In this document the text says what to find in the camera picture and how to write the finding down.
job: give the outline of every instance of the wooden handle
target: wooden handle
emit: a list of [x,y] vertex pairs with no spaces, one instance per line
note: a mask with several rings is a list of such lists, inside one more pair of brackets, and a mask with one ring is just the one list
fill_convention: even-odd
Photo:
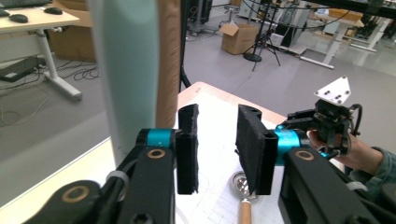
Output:
[[250,201],[244,199],[241,202],[240,224],[251,224],[251,204]]

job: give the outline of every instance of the open cardboard box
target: open cardboard box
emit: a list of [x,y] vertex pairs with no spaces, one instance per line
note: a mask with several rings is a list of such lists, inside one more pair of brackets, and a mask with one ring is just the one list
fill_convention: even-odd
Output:
[[52,7],[79,18],[79,23],[64,32],[49,31],[49,40],[59,59],[95,62],[92,42],[92,20],[86,0],[54,0]]
[[258,28],[248,24],[227,23],[221,26],[223,33],[221,49],[231,54],[241,54],[249,50],[255,43]]

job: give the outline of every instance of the desk foot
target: desk foot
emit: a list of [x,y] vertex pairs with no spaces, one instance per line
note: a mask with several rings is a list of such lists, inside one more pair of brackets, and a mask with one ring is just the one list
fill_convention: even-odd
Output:
[[360,46],[360,45],[356,45],[356,44],[350,44],[349,46],[355,47],[355,48],[358,48],[358,49],[369,50],[369,51],[371,51],[371,52],[376,52],[376,49],[369,49],[369,48],[366,48],[366,47],[364,47],[364,46]]
[[61,77],[52,77],[50,73],[45,73],[46,78],[56,84],[59,88],[66,91],[70,96],[74,99],[81,101],[82,100],[82,93],[74,88],[72,85],[64,81]]
[[334,66],[329,65],[329,64],[326,64],[326,63],[321,63],[321,62],[318,62],[318,61],[315,61],[315,60],[312,60],[312,59],[309,59],[309,58],[305,58],[305,57],[300,57],[300,59],[301,59],[301,60],[304,60],[304,61],[307,61],[307,62],[309,62],[309,63],[315,63],[315,64],[320,65],[320,66],[323,66],[323,67],[327,67],[327,68],[330,68],[330,69],[334,69]]

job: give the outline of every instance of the keyboard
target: keyboard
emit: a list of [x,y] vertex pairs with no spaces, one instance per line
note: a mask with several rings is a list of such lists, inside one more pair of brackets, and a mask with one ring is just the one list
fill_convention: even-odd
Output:
[[0,8],[39,7],[52,3],[52,0],[0,0]]

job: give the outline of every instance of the black mechanical device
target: black mechanical device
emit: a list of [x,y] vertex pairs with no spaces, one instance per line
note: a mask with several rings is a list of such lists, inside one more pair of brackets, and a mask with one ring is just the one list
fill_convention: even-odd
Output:
[[[288,115],[274,130],[261,122],[262,112],[240,105],[236,152],[247,177],[250,193],[271,194],[275,165],[284,164],[279,208],[286,223],[396,223],[396,184],[384,185],[381,204],[363,189],[350,190],[352,180],[329,162],[347,153],[347,129],[352,113],[361,106],[343,107],[319,100],[316,109]],[[310,146],[306,131],[319,130],[323,151]],[[359,124],[351,128],[358,133]],[[335,136],[341,135],[341,146]]]
[[100,188],[81,180],[58,189],[25,223],[175,223],[177,192],[198,191],[198,105],[178,111],[179,129],[143,129]]

